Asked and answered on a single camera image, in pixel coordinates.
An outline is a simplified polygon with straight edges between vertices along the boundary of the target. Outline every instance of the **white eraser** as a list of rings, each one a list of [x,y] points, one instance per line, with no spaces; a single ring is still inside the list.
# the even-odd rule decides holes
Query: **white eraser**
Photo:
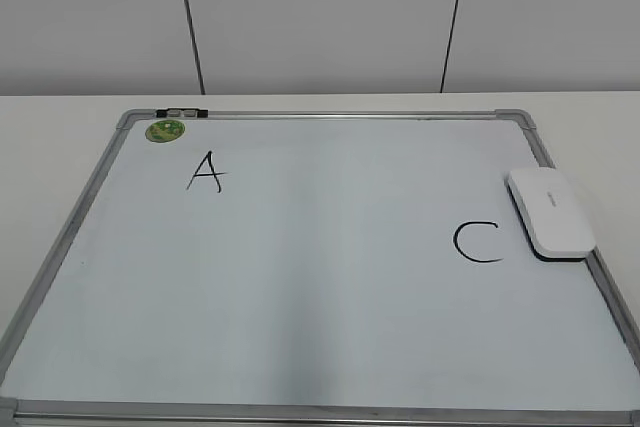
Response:
[[[546,259],[584,259],[596,241],[569,182],[556,169],[509,172],[507,185],[533,248]]]

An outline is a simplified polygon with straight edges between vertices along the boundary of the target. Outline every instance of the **white table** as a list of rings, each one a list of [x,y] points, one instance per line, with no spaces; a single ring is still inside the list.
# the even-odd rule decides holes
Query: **white table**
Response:
[[[304,96],[0,97],[0,332],[133,108],[393,111],[525,109],[572,180],[598,245],[640,319],[640,92]]]

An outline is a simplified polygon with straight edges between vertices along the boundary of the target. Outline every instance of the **round sticker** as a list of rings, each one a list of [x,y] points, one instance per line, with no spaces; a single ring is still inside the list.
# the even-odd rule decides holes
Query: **round sticker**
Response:
[[[171,142],[184,134],[184,124],[179,120],[161,120],[151,124],[145,133],[151,142]]]

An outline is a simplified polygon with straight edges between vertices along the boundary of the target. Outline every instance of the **white wall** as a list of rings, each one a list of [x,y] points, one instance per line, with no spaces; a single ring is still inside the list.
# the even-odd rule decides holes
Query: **white wall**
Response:
[[[639,0],[460,0],[445,91],[640,89]]]
[[[190,0],[206,92],[437,92],[454,0]]]
[[[190,0],[206,92],[436,92],[455,0]],[[445,91],[635,90],[637,0],[460,0]],[[184,0],[0,0],[0,95],[200,92]]]
[[[182,0],[0,0],[0,94],[197,94]]]

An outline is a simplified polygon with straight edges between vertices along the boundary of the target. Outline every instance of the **whiteboard surface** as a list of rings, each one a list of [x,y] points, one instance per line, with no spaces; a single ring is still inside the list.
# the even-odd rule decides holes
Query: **whiteboard surface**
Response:
[[[129,133],[11,364],[22,399],[629,410],[583,263],[532,254],[509,121],[189,120]],[[212,177],[186,186],[213,151]],[[455,229],[471,226],[453,246]]]

